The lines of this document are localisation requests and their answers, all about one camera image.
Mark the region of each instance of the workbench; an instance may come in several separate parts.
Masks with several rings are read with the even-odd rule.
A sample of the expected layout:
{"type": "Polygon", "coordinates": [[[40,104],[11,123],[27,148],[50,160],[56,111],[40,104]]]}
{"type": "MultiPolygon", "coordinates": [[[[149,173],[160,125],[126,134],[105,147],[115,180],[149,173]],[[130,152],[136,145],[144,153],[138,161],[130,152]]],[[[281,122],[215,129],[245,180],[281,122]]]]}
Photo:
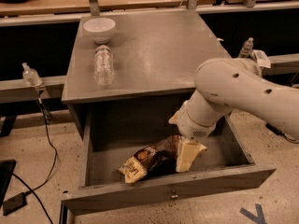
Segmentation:
{"type": "Polygon", "coordinates": [[[256,165],[226,116],[205,141],[208,153],[190,172],[125,184],[116,170],[140,148],[178,134],[168,119],[194,92],[197,66],[229,58],[194,11],[109,15],[117,23],[107,43],[114,55],[115,79],[101,87],[93,79],[97,44],[84,34],[83,18],[64,85],[67,104],[83,139],[78,192],[63,195],[74,215],[255,189],[275,170],[256,165]]]}
{"type": "MultiPolygon", "coordinates": [[[[147,7],[179,7],[187,0],[98,0],[101,10],[147,7]]],[[[212,5],[216,0],[197,0],[197,5],[212,5]]],[[[20,4],[0,3],[1,16],[89,12],[88,0],[29,0],[20,4]]]]}

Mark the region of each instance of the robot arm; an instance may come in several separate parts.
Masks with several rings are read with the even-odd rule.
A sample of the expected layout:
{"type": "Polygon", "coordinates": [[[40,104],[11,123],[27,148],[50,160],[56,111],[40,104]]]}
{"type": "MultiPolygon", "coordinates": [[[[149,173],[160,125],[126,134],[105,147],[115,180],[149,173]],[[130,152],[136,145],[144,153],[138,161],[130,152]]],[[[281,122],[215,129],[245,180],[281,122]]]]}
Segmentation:
{"type": "Polygon", "coordinates": [[[200,143],[234,108],[299,139],[299,90],[262,79],[253,60],[208,60],[196,70],[195,87],[191,99],[169,120],[189,140],[200,143]]]}

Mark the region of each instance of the metal drawer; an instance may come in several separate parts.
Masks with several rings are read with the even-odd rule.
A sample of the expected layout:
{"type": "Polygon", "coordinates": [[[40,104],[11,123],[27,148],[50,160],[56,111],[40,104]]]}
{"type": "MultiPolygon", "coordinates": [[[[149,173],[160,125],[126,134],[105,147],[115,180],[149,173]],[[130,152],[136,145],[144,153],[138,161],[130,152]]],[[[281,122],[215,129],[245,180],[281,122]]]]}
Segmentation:
{"type": "Polygon", "coordinates": [[[82,215],[261,186],[276,168],[254,163],[229,116],[218,122],[205,141],[208,152],[189,172],[124,183],[117,169],[140,148],[178,134],[168,120],[189,97],[185,92],[88,104],[81,184],[78,192],[64,194],[63,204],[82,215]]]}

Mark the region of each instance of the clear plastic bottle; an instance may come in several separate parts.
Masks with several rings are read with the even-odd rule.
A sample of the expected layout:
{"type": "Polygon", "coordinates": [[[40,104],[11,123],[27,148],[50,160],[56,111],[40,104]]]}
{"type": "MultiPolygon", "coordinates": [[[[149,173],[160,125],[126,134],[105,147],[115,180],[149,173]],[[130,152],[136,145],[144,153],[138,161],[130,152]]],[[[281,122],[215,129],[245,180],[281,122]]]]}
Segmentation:
{"type": "Polygon", "coordinates": [[[113,54],[109,47],[97,47],[94,55],[94,79],[97,84],[107,86],[114,79],[113,54]]]}
{"type": "Polygon", "coordinates": [[[253,49],[253,38],[250,37],[246,42],[244,42],[238,58],[248,58],[251,54],[252,49],[253,49]]]}
{"type": "Polygon", "coordinates": [[[30,68],[27,63],[22,63],[21,65],[24,68],[22,77],[29,86],[37,87],[43,83],[35,69],[30,68]]]}

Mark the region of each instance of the speckled floor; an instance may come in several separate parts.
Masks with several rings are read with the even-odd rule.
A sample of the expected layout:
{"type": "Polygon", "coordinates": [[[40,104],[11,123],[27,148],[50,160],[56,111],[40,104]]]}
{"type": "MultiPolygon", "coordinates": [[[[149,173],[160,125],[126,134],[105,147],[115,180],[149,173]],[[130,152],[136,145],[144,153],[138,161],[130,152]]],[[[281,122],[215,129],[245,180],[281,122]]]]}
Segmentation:
{"type": "MultiPolygon", "coordinates": [[[[264,127],[264,121],[248,113],[236,110],[232,121],[256,163],[273,163],[277,167],[258,189],[96,213],[74,217],[73,221],[78,224],[299,223],[299,145],[272,134],[264,127]]],[[[50,181],[36,193],[53,223],[58,223],[61,194],[78,189],[82,141],[67,111],[52,113],[49,134],[58,149],[59,161],[50,181]]],[[[32,188],[47,177],[53,156],[40,114],[19,116],[10,136],[0,138],[0,159],[15,159],[15,174],[32,188]]],[[[13,177],[6,199],[26,190],[13,177]]],[[[0,223],[49,223],[34,195],[29,195],[27,202],[8,217],[3,217],[0,211],[0,223]]]]}

